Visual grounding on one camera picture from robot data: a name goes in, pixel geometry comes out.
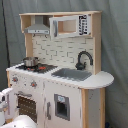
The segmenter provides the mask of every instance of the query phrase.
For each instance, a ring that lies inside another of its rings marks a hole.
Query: toy sink
[[[88,72],[85,70],[83,71],[83,70],[76,70],[76,69],[69,69],[69,68],[62,68],[52,73],[52,76],[69,79],[73,81],[84,81],[91,75],[92,75],[91,72]]]

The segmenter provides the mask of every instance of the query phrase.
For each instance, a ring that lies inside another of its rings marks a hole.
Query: oven window
[[[33,100],[18,96],[19,115],[29,116],[35,123],[37,123],[36,103]]]

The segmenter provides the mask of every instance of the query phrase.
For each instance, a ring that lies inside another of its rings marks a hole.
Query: countertop
[[[114,77],[110,73],[107,73],[104,71],[100,71],[96,75],[91,75],[84,81],[73,81],[73,80],[67,80],[67,79],[63,79],[63,78],[53,77],[51,75],[53,72],[55,72],[61,68],[64,68],[61,66],[58,66],[57,68],[55,68],[49,72],[46,72],[44,74],[38,74],[38,73],[28,72],[28,71],[19,70],[19,69],[15,68],[20,65],[23,65],[23,64],[19,64],[19,65],[7,68],[6,71],[15,71],[17,73],[24,73],[24,74],[40,77],[40,78],[44,79],[44,81],[51,80],[51,81],[61,82],[61,83],[68,84],[73,87],[83,88],[83,89],[97,89],[97,88],[107,87],[107,86],[111,85],[114,81]]]

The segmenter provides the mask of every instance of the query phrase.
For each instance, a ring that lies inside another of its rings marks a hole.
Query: control knob
[[[13,77],[13,80],[14,82],[17,82],[18,81],[18,78],[17,77]]]
[[[31,86],[32,86],[32,87],[36,87],[36,86],[37,86],[36,82],[33,81],[33,82],[31,83]]]

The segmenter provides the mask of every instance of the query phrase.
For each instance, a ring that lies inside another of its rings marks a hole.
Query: toy stove
[[[21,70],[27,70],[29,72],[46,73],[56,67],[57,66],[39,63],[37,66],[33,66],[33,67],[26,67],[25,65],[21,65],[16,68],[21,69]]]
[[[34,67],[20,64],[9,71],[10,84],[16,94],[13,104],[15,107],[18,106],[16,117],[28,115],[38,124],[38,128],[44,126],[44,80],[40,74],[45,74],[56,67],[41,63]]]

